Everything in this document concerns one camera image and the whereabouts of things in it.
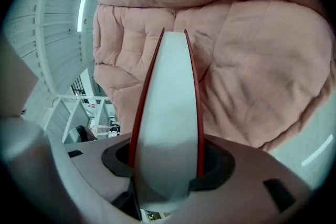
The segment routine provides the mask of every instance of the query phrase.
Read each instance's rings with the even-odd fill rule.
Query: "quilted fabric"
[[[94,75],[122,133],[132,131],[165,27],[188,31],[205,133],[264,150],[298,134],[329,96],[336,68],[334,35],[318,1],[290,1],[99,0]]]

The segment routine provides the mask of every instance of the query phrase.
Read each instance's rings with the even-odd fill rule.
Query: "red edge trim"
[[[149,65],[148,72],[147,72],[145,81],[143,83],[143,88],[142,88],[140,101],[139,101],[139,105],[138,105],[138,110],[137,110],[137,113],[135,115],[132,137],[131,137],[131,142],[130,142],[129,156],[128,156],[128,166],[130,166],[132,168],[134,168],[134,163],[135,163],[135,152],[137,150],[136,145],[138,143],[139,130],[140,130],[140,125],[141,125],[143,108],[145,106],[148,86],[149,86],[149,83],[151,81],[152,72],[153,72],[156,56],[158,55],[157,52],[159,51],[159,47],[160,47],[160,44],[161,44],[163,33],[164,33],[164,27],[161,31],[159,41],[157,42],[158,44],[156,45],[156,49],[154,51],[154,55],[153,55],[151,64]]]
[[[198,87],[198,79],[196,73],[196,66],[193,56],[193,50],[191,49],[191,44],[188,36],[188,32],[184,30],[185,37],[187,38],[191,67],[193,69],[194,84],[195,84],[195,96],[196,96],[196,113],[197,113],[197,133],[198,133],[198,147],[197,147],[197,177],[203,176],[204,167],[204,129],[203,129],[203,115],[202,115],[202,104],[200,97],[200,89]]]

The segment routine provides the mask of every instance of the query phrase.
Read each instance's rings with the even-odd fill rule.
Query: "pink comforter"
[[[188,31],[207,134],[271,150],[335,85],[334,35],[317,0],[98,1],[94,75],[122,133],[163,27]]]

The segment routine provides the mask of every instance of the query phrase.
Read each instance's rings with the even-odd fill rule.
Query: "pink blanket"
[[[210,135],[271,150],[336,84],[334,34],[317,0],[98,1],[94,75],[122,133],[132,131],[163,27],[188,31]]]

